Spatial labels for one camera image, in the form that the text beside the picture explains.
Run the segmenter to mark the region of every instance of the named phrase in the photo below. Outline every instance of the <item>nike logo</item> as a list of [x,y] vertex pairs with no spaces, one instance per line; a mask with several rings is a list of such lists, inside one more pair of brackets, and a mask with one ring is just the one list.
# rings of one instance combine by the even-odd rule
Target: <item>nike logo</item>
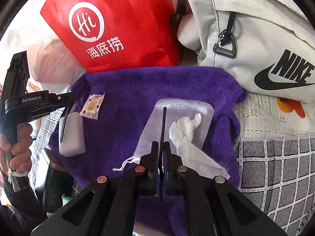
[[[271,72],[274,65],[275,63],[262,70],[254,78],[255,84],[262,90],[285,90],[315,84],[306,83],[306,78],[311,76],[311,71],[313,71],[315,67],[300,56],[294,53],[291,54],[289,50],[285,50],[278,64]],[[270,80],[269,73],[295,82],[274,82]]]

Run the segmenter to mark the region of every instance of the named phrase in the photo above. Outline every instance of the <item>nike swoosh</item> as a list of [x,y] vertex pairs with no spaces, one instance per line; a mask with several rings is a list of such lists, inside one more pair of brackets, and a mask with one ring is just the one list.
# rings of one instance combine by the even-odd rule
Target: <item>nike swoosh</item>
[[275,64],[262,70],[254,78],[255,84],[262,90],[285,90],[285,89],[305,87],[305,86],[310,86],[310,85],[315,84],[315,83],[302,83],[302,82],[292,82],[292,83],[291,82],[274,82],[269,79],[269,72],[271,71],[274,65]]

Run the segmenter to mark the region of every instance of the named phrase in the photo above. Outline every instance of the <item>black sleeve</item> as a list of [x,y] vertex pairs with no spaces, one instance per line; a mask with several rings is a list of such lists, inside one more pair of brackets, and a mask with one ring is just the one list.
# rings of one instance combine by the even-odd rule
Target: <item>black sleeve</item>
[[9,227],[20,236],[29,236],[32,230],[47,219],[47,214],[37,200],[33,189],[27,188],[15,193],[8,179],[3,175],[4,192],[14,207],[7,209]]

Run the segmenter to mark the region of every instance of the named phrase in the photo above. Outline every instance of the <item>backpack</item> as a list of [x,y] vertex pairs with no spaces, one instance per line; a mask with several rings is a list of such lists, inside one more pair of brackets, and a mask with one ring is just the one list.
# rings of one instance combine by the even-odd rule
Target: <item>backpack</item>
[[292,0],[178,0],[178,40],[247,91],[315,99],[315,30]]

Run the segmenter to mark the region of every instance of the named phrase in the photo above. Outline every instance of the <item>green object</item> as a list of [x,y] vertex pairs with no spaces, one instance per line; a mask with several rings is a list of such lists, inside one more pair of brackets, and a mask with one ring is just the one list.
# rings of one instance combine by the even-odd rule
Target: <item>green object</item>
[[69,201],[71,200],[70,197],[65,196],[64,194],[62,195],[62,205],[66,205]]

